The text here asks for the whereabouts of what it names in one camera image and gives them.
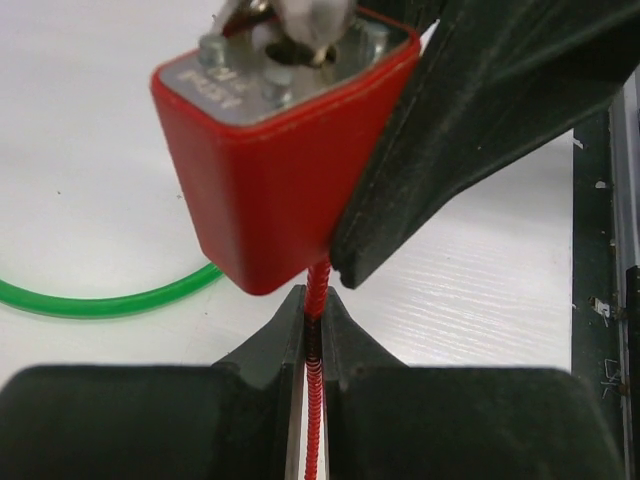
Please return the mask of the keys of red lock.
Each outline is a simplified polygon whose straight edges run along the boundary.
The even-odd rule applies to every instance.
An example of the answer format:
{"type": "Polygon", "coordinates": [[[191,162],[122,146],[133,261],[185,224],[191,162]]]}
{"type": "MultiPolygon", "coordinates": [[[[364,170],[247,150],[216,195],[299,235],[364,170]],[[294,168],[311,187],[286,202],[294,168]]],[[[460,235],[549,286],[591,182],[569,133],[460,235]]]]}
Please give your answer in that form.
{"type": "Polygon", "coordinates": [[[352,0],[229,0],[212,16],[211,32],[221,35],[233,23],[273,12],[284,35],[311,54],[312,66],[319,66],[349,29],[356,8],[352,0]]]}

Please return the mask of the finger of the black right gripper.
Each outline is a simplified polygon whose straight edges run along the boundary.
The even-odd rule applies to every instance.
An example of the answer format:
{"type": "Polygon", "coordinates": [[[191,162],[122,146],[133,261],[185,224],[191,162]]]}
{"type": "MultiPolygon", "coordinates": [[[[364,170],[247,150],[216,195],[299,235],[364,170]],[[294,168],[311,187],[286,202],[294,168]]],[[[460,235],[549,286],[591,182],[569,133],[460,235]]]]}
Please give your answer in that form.
{"type": "Polygon", "coordinates": [[[635,1],[370,1],[429,33],[332,240],[361,285],[462,191],[606,109],[639,63],[635,1]]]}

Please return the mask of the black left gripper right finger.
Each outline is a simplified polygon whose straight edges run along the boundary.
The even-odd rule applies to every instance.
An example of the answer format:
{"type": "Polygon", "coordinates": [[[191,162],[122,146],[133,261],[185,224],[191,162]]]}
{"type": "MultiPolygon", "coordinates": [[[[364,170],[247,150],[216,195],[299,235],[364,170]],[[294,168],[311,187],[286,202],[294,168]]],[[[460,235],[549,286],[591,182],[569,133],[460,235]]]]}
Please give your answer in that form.
{"type": "Polygon", "coordinates": [[[412,367],[348,314],[322,319],[331,479],[621,479],[588,388],[550,368],[412,367]]]}

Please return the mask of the red cable lock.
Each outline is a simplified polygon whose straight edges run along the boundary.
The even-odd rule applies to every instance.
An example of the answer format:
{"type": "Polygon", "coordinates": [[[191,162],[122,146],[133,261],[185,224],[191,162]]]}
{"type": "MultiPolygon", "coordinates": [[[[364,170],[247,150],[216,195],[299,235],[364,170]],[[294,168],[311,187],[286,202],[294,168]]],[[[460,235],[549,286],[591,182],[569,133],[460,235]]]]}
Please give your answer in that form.
{"type": "Polygon", "coordinates": [[[307,276],[215,364],[235,387],[217,433],[218,478],[319,473],[329,247],[420,50],[413,28],[358,8],[316,53],[272,7],[244,4],[152,75],[204,255],[251,295],[307,276]]]}

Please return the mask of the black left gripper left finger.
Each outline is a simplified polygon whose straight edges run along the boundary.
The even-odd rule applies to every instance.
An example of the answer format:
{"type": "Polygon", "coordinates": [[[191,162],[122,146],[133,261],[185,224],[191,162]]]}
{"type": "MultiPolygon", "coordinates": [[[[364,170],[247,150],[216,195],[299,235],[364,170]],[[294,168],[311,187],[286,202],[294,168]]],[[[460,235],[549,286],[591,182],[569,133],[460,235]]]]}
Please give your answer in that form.
{"type": "Polygon", "coordinates": [[[5,479],[294,479],[303,303],[209,366],[40,365],[1,391],[5,479]]]}

